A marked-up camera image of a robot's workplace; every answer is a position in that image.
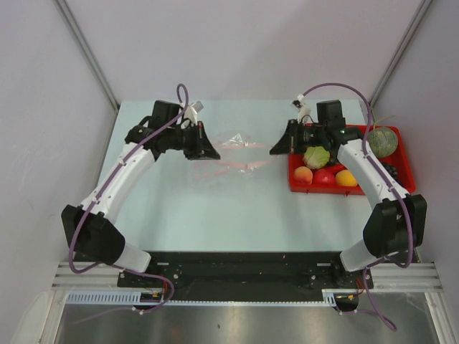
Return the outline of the orange-red toy peach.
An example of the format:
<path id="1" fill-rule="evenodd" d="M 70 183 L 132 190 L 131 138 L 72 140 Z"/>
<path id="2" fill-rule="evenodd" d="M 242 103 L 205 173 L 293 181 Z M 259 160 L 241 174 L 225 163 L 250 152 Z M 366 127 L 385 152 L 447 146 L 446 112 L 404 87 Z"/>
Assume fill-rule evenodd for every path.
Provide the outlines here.
<path id="1" fill-rule="evenodd" d="M 294 170 L 293 179 L 299 183 L 311 184 L 313 181 L 313 172 L 306 166 L 300 166 Z"/>

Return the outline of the clear pink-dotted zip bag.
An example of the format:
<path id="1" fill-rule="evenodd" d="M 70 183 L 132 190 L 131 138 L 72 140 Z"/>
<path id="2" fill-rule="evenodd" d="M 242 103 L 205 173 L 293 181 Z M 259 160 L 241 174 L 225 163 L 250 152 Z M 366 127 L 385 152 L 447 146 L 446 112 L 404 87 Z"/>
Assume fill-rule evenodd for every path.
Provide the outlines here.
<path id="1" fill-rule="evenodd" d="M 269 154 L 272 145 L 254 139 L 244 131 L 225 131 L 212 136 L 210 142 L 220 154 L 220 159 L 194 161 L 191 165 L 194 181 L 252 173 L 277 158 Z"/>

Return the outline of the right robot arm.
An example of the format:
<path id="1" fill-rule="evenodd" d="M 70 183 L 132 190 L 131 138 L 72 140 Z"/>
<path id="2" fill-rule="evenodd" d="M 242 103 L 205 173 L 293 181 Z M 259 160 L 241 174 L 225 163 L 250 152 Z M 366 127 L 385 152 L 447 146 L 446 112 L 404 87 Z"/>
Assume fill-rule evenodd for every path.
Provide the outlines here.
<path id="1" fill-rule="evenodd" d="M 311 124 L 306 122 L 310 108 L 301 99 L 292 104 L 298 117 L 288 121 L 270 154 L 293 155 L 310 147 L 324 148 L 350 170 L 372 209 L 361 240 L 343 250 L 339 264 L 332 267 L 332 282 L 348 287 L 356 280 L 356 271 L 390 260 L 399 252 L 407 253 L 402 267 L 408 267 L 415 247 L 423 240 L 427 213 L 424 197 L 410 194 L 390 176 L 372 152 L 368 135 L 346 124 L 340 101 L 317 103 L 318 120 Z"/>

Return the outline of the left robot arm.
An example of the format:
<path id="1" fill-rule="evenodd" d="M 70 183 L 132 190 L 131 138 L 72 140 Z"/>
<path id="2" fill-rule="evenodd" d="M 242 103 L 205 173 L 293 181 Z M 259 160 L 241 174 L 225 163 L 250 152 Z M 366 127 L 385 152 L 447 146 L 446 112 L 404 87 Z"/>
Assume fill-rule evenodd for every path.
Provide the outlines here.
<path id="1" fill-rule="evenodd" d="M 197 119 L 202 108 L 200 102 L 157 100 L 152 113 L 128 131 L 108 175 L 79 205 L 67 205 L 61 213 L 70 257 L 81 253 L 96 263 L 128 269 L 145 287 L 157 281 L 151 255 L 129 244 L 115 222 L 134 186 L 166 151 L 181 151 L 190 161 L 220 158 Z"/>

